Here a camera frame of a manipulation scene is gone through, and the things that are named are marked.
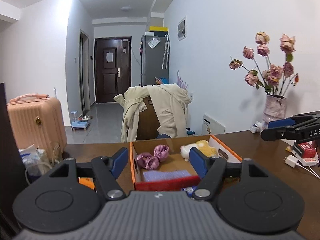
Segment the purple satin scrunchie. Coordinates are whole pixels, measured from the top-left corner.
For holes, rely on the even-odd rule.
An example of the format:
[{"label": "purple satin scrunchie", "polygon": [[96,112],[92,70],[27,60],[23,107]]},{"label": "purple satin scrunchie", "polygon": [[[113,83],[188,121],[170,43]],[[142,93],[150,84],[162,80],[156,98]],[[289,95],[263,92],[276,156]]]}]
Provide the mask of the purple satin scrunchie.
[{"label": "purple satin scrunchie", "polygon": [[152,156],[150,153],[141,153],[137,157],[138,165],[148,171],[155,170],[159,166],[158,157]]},{"label": "purple satin scrunchie", "polygon": [[169,147],[160,144],[154,149],[153,154],[159,158],[160,162],[163,162],[169,156]]}]

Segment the gray refrigerator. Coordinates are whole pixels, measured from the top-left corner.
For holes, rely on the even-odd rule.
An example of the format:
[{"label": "gray refrigerator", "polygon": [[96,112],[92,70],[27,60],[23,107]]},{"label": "gray refrigerator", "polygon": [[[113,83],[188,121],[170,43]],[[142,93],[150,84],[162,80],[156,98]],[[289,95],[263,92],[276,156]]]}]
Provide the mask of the gray refrigerator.
[{"label": "gray refrigerator", "polygon": [[153,36],[142,36],[142,54],[141,54],[141,86],[147,85],[156,85],[157,78],[169,78],[169,61],[167,69],[165,68],[165,59],[164,68],[162,69],[162,62],[164,56],[164,47],[167,38],[158,37],[160,43],[156,45],[153,49],[148,45],[149,40]]}]

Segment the brown tabletop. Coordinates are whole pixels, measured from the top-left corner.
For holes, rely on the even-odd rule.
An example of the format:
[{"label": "brown tabletop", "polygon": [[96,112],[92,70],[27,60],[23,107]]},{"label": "brown tabletop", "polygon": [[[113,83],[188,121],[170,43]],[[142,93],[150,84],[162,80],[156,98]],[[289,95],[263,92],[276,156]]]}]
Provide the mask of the brown tabletop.
[{"label": "brown tabletop", "polygon": [[[252,158],[295,189],[305,201],[305,213],[298,232],[309,240],[320,239],[320,181],[302,168],[293,169],[284,163],[284,157],[289,155],[285,151],[288,144],[281,140],[265,142],[259,133],[252,134],[250,131],[221,134],[216,137],[242,158]],[[65,152],[76,158],[77,162],[89,162],[94,157],[112,156],[121,147],[124,147],[124,144],[68,144]],[[126,193],[133,190],[129,164],[117,181]]]},{"label": "brown tabletop", "polygon": [[[289,153],[285,150],[287,143],[263,141],[259,133],[242,131],[216,135],[241,158],[251,158],[280,180],[295,189],[304,199],[304,216],[298,232],[309,240],[320,239],[320,180],[300,167],[294,169],[284,163]],[[320,175],[315,166],[314,171]]]}]

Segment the gray floor tile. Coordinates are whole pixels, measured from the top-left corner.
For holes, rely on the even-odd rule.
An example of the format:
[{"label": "gray floor tile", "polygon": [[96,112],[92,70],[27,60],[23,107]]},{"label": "gray floor tile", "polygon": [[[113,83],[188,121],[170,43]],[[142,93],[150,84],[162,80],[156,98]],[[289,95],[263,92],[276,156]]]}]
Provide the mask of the gray floor tile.
[{"label": "gray floor tile", "polygon": [[87,113],[93,116],[87,131],[66,128],[68,143],[120,142],[123,108],[119,104],[97,104]]}]

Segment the yellow plush toy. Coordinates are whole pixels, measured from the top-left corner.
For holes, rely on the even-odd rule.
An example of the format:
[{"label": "yellow plush toy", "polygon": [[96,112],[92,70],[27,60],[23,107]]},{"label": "yellow plush toy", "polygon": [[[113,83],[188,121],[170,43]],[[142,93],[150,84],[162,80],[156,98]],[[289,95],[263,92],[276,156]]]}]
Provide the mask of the yellow plush toy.
[{"label": "yellow plush toy", "polygon": [[218,154],[215,147],[209,146],[209,142],[206,140],[197,141],[196,144],[198,146],[199,151],[207,157],[215,156]]}]

